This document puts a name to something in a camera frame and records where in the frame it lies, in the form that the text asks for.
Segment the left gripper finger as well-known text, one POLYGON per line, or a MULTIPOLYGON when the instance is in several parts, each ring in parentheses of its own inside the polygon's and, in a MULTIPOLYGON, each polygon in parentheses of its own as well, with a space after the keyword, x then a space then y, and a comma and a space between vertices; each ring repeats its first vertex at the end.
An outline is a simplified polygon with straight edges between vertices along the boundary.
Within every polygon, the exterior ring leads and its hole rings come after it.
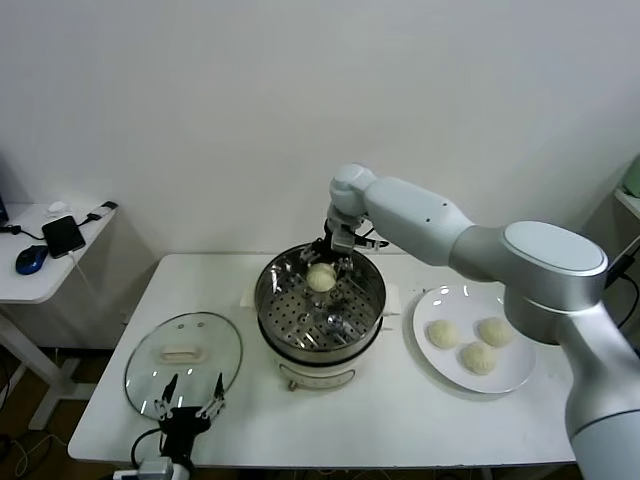
POLYGON ((223 374, 220 373, 214 387, 213 396, 196 413, 197 418, 214 419, 225 407, 223 374))
POLYGON ((178 383, 178 374, 174 374, 164 387, 161 397, 154 401, 155 412, 159 420, 164 420, 170 413, 170 404, 178 383))

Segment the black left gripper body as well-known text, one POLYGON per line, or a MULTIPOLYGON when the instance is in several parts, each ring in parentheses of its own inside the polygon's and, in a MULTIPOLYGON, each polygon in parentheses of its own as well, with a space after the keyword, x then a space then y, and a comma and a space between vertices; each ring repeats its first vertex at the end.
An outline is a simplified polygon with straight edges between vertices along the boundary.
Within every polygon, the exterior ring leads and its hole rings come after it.
POLYGON ((190 458, 196 437, 211 427, 211 418, 199 407, 174 407, 159 419, 164 435, 160 449, 163 456, 190 458))

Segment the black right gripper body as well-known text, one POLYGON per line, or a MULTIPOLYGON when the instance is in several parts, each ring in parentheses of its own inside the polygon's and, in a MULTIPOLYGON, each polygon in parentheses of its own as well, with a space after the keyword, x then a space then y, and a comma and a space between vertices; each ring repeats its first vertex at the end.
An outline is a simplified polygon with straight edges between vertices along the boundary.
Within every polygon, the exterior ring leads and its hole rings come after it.
POLYGON ((326 220, 323 225, 324 236, 317 238, 312 243, 315 243, 321 252, 321 258, 316 263, 310 263, 311 265, 323 263, 323 264, 335 264, 336 260, 340 256, 351 256, 354 248, 354 231, 353 229, 341 223, 326 220), (339 240, 347 240, 348 245, 338 245, 334 243, 335 236, 339 240))

